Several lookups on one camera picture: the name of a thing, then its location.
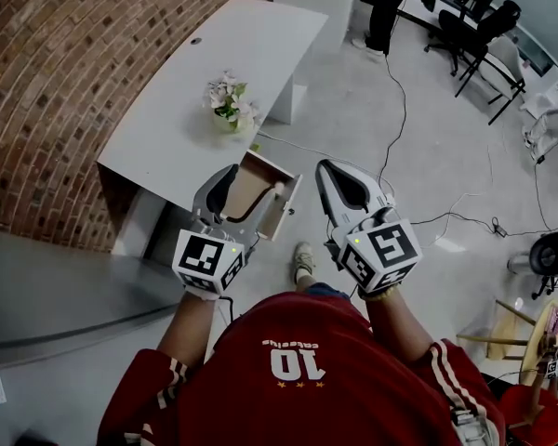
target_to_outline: desk drawer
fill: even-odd
[[[283,192],[275,198],[259,224],[260,238],[274,241],[298,191],[301,175],[293,176],[253,151],[248,151],[240,163],[223,215],[239,218],[250,205],[276,183],[284,184]]]

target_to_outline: white desk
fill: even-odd
[[[222,136],[204,107],[206,83],[231,69],[262,119],[293,113],[293,74],[326,16],[258,0],[230,0],[174,52],[140,92],[98,161],[178,206],[221,168],[242,161],[254,131]],[[201,38],[198,45],[191,41]]]

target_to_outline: white cable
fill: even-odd
[[[443,231],[443,233],[440,236],[437,236],[436,239],[433,242],[428,244],[428,246],[421,246],[422,249],[430,248],[438,240],[445,237],[446,232],[448,231],[448,225],[450,223],[450,217],[452,216],[450,212],[453,211],[455,206],[457,206],[461,202],[461,200],[463,200],[463,198],[465,198],[465,197],[480,197],[480,196],[485,195],[486,193],[488,193],[492,189],[492,187],[494,187],[494,168],[492,166],[492,157],[490,156],[490,146],[489,145],[487,146],[487,160],[490,162],[490,179],[491,179],[490,187],[486,191],[482,191],[481,193],[463,193],[460,197],[458,197],[457,201],[454,202],[451,205],[451,207],[448,209],[448,212],[447,212],[448,215],[446,217],[446,226],[445,226],[445,230]]]
[[[276,137],[270,136],[269,134],[266,134],[265,132],[262,132],[261,130],[259,131],[259,136],[263,136],[264,138],[269,138],[270,140],[276,140],[277,142],[283,142],[284,144],[290,145],[292,147],[296,147],[297,149],[302,149],[303,151],[320,153],[321,155],[324,155],[325,157],[328,157],[329,159],[333,159],[333,160],[336,160],[338,162],[343,162],[344,164],[351,165],[355,168],[359,168],[360,170],[362,170],[363,172],[366,172],[367,174],[371,175],[374,178],[378,178],[378,176],[379,176],[379,174],[375,174],[373,172],[370,172],[369,170],[367,170],[366,168],[361,167],[360,165],[356,165],[353,162],[350,162],[349,160],[340,159],[339,157],[335,157],[334,155],[331,155],[330,153],[326,153],[326,152],[323,152],[323,151],[317,151],[316,149],[308,149],[307,147],[302,147],[298,144],[294,144],[293,142],[289,142],[289,140],[283,140],[282,138],[276,138]],[[382,179],[385,182],[387,182],[387,185],[391,188],[391,192],[392,192],[391,195],[394,198],[394,186],[385,177],[383,177]]]

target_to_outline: brick wall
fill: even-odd
[[[112,248],[136,187],[98,169],[117,123],[227,0],[0,0],[0,230]]]

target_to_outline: red stool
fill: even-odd
[[[530,401],[531,387],[526,385],[510,387],[502,395],[499,409],[504,414],[506,427],[514,437],[529,446],[558,444],[558,400],[548,390],[541,389],[539,405],[544,409],[538,414],[533,425],[512,427],[525,422]]]

